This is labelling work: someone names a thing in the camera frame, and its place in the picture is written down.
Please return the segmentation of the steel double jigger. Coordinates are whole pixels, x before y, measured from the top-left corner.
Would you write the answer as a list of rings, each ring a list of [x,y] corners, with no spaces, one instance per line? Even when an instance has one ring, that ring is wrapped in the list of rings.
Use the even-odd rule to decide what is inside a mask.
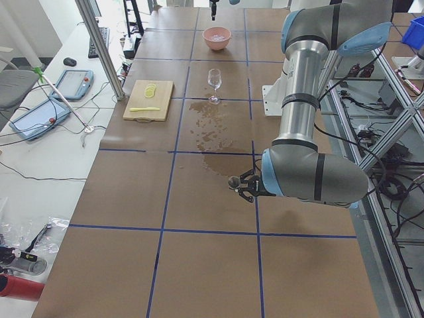
[[[240,189],[240,185],[241,185],[241,180],[240,180],[240,178],[238,176],[231,176],[228,179],[229,189],[231,189],[231,190],[233,190],[235,192],[238,192],[239,189]]]

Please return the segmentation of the clear wine glass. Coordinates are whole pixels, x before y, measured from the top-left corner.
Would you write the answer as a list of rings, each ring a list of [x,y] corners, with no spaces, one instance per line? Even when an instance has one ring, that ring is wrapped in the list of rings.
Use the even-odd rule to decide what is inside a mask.
[[[207,81],[208,84],[213,88],[213,95],[209,98],[209,101],[212,104],[217,105],[220,102],[220,99],[217,96],[217,90],[222,84],[221,71],[216,68],[210,69],[208,72]]]

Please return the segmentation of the clear ice cubes pile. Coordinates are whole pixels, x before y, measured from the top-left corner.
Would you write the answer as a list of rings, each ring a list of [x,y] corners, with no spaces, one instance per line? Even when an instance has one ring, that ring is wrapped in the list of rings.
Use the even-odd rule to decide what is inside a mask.
[[[226,37],[222,34],[213,34],[209,37],[209,40],[211,42],[223,42],[224,40],[226,40]]]

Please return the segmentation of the yellow plastic knife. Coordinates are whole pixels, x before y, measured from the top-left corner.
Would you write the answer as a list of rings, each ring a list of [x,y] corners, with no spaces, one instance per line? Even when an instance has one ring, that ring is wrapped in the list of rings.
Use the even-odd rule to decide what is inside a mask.
[[[159,107],[131,107],[130,112],[140,112],[140,111],[160,111]]]

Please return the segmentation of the bamboo cutting board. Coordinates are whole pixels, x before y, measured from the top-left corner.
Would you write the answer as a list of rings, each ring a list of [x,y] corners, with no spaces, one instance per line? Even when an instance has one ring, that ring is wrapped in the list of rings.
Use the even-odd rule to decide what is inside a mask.
[[[144,90],[149,83],[156,84],[155,96],[145,98]],[[174,83],[172,81],[137,80],[132,89],[123,119],[127,121],[165,121]],[[159,107],[160,111],[130,112],[131,107]]]

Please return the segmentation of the pink bowl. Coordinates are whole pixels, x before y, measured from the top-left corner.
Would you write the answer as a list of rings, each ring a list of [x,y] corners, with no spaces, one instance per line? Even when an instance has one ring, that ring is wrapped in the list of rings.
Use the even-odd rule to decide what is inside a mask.
[[[202,33],[206,45],[214,51],[226,48],[230,42],[231,36],[231,31],[221,26],[207,28]]]

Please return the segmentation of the far blue teach pendant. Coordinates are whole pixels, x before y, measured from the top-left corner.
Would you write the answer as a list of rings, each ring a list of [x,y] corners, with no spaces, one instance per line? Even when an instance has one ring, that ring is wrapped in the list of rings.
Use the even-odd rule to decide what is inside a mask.
[[[92,70],[64,70],[54,86],[68,101],[78,101],[90,90],[93,79]]]

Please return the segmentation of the blue teach pendant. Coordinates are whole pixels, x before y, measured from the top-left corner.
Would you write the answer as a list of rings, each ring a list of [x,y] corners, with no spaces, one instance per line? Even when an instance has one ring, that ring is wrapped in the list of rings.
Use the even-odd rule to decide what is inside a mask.
[[[90,90],[93,79],[92,70],[64,70],[54,86],[68,101],[78,101]]]
[[[9,123],[23,140],[40,138],[62,123],[70,114],[66,105],[56,99],[47,99]]]

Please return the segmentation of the blue storage bin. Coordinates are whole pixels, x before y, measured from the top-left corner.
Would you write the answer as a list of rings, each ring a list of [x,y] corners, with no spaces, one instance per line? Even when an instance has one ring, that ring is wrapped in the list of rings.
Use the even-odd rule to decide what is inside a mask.
[[[424,16],[415,18],[411,21],[409,28],[403,35],[401,42],[419,50],[424,43]]]

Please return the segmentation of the black computer mouse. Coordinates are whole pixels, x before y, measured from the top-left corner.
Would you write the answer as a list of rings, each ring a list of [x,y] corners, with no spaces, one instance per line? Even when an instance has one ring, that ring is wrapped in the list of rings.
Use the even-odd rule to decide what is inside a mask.
[[[63,63],[64,63],[65,66],[74,67],[77,64],[77,61],[73,58],[67,57],[67,58],[64,58]]]

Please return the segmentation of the near blue teach pendant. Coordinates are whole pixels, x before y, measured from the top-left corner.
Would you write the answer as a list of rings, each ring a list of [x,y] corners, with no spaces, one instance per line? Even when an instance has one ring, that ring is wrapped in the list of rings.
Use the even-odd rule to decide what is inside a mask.
[[[66,105],[56,99],[47,99],[9,123],[23,140],[40,138],[62,123],[70,114]]]

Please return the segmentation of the grey office chair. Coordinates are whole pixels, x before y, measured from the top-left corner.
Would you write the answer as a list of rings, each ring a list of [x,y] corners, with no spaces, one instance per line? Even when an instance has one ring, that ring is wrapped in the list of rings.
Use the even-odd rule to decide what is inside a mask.
[[[28,62],[17,66],[3,56],[1,61],[7,65],[1,70],[1,110],[7,110],[16,107],[26,97],[38,81],[38,75]]]

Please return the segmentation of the red cylinder bottle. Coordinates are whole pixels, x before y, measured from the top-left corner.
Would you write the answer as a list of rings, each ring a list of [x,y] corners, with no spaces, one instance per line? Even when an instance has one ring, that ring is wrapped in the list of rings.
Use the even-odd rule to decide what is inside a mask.
[[[1,297],[38,301],[43,289],[42,283],[1,274]]]

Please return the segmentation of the aluminium frame post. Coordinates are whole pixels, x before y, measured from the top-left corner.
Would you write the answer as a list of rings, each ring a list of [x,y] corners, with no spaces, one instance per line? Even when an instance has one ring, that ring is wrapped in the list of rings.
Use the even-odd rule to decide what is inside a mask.
[[[80,12],[80,15],[85,23],[90,39],[92,39],[96,47],[97,53],[99,55],[99,60],[101,62],[101,65],[103,66],[105,75],[109,80],[109,84],[113,89],[115,97],[117,101],[121,101],[125,98],[125,93],[121,87],[121,83],[113,66],[109,51],[106,48],[106,44],[104,43],[101,33],[99,31],[99,27],[95,20],[93,9],[91,8],[91,5],[88,1],[75,0],[75,2]]]

